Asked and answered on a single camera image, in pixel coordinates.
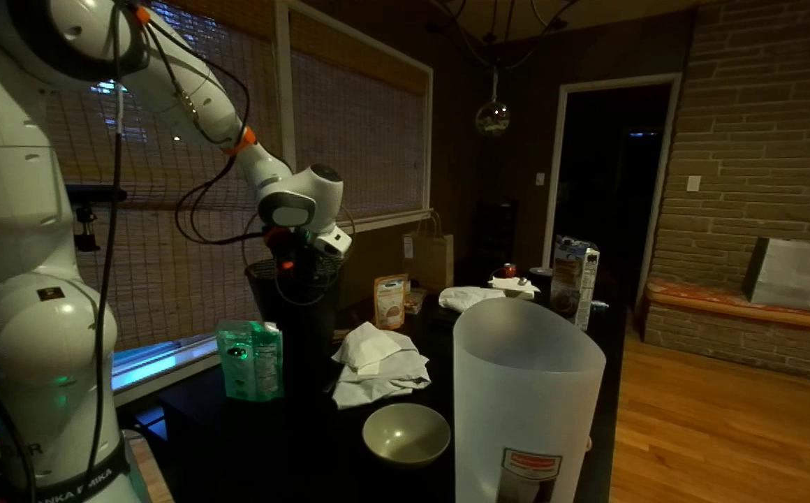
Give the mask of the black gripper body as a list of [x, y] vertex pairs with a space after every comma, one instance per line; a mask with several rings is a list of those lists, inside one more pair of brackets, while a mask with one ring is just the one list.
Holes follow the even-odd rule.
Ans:
[[286, 279], [324, 279], [336, 278], [348, 254], [320, 240], [306, 229], [268, 226], [265, 246]]

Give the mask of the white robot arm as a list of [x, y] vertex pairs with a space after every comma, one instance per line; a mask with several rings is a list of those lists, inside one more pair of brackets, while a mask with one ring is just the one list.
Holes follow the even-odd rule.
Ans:
[[142, 0], [0, 0], [0, 458], [3, 503], [140, 503], [112, 394], [119, 321], [78, 271], [72, 204], [40, 127], [42, 89], [120, 81], [226, 155], [289, 271], [348, 257], [343, 181], [260, 142], [208, 64]]

